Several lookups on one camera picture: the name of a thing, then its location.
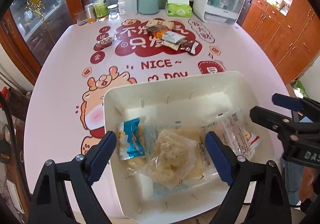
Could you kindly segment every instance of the metal can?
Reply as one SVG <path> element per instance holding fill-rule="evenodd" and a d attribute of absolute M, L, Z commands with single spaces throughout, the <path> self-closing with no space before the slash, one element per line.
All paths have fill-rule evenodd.
<path fill-rule="evenodd" d="M 97 21 L 96 12 L 93 7 L 93 3 L 90 3 L 84 6 L 85 15 L 87 17 L 87 21 L 89 24 L 94 23 Z"/>

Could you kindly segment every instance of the pile of snacks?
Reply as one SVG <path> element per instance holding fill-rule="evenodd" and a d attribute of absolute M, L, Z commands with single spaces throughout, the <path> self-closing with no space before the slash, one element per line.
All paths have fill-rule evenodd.
<path fill-rule="evenodd" d="M 217 116 L 202 127 L 139 123 L 137 118 L 118 124 L 119 155 L 131 174 L 143 174 L 153 180 L 155 199 L 210 181 L 217 174 L 204 146 L 209 131 L 214 131 L 236 155 L 248 160 L 260 141 L 246 131 L 241 111 Z"/>
<path fill-rule="evenodd" d="M 151 19 L 148 21 L 146 28 L 150 35 L 164 40 L 162 42 L 163 46 L 175 51 L 186 51 L 193 55 L 196 53 L 196 47 L 199 43 L 194 40 L 186 40 L 184 35 L 174 32 L 174 22 Z"/>

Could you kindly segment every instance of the blue gripper pad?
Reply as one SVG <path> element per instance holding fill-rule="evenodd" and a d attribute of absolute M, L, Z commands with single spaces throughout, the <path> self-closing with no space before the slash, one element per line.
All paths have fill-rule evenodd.
<path fill-rule="evenodd" d="M 106 135 L 108 135 L 109 137 L 107 137 L 107 140 L 100 147 L 94 159 L 90 163 L 90 175 L 87 178 L 87 181 L 90 186 L 94 182 L 100 180 L 100 177 L 102 176 L 102 173 L 105 167 L 107 166 L 107 163 L 109 162 L 113 151 L 116 148 L 116 144 L 117 144 L 116 134 L 114 132 L 108 131 Z"/>
<path fill-rule="evenodd" d="M 274 105 L 286 108 L 291 111 L 297 112 L 297 111 L 303 110 L 303 105 L 300 102 L 300 100 L 292 98 L 292 97 L 288 97 L 285 95 L 281 95 L 278 93 L 275 93 L 272 96 L 272 102 Z"/>
<path fill-rule="evenodd" d="M 234 179 L 232 177 L 231 164 L 215 139 L 219 140 L 219 138 L 214 132 L 210 132 L 207 135 L 205 135 L 204 142 L 205 142 L 206 149 L 212 159 L 214 166 L 218 171 L 218 174 L 221 180 L 226 182 L 229 186 L 231 186 L 234 182 Z"/>

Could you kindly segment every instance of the blue snack wrapper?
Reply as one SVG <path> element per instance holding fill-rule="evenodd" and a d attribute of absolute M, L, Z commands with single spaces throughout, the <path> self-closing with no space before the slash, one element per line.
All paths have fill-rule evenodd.
<path fill-rule="evenodd" d="M 140 118 L 121 122 L 119 131 L 119 155 L 121 160 L 144 156 L 145 151 L 140 144 L 138 136 L 138 124 Z"/>

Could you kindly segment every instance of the heart symbol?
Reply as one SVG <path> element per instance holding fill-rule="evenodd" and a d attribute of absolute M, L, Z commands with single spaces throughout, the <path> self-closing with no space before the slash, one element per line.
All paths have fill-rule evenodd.
<path fill-rule="evenodd" d="M 159 77 L 156 76 L 156 75 L 148 77 L 148 82 L 150 82 L 150 81 L 158 81 L 158 80 L 159 80 Z"/>

